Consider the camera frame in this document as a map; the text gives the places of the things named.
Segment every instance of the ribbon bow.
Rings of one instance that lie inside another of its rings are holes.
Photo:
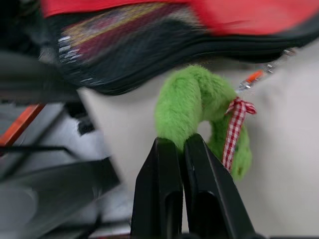
[[[252,103],[243,101],[239,97],[236,97],[229,104],[229,107],[225,115],[228,114],[230,111],[233,111],[233,116],[230,119],[228,124],[227,137],[226,137],[226,142],[224,145],[223,160],[222,160],[224,167],[228,171],[231,170],[234,152],[235,152],[235,146],[238,141],[239,133],[245,119],[245,114],[246,112],[252,115],[257,113]]]

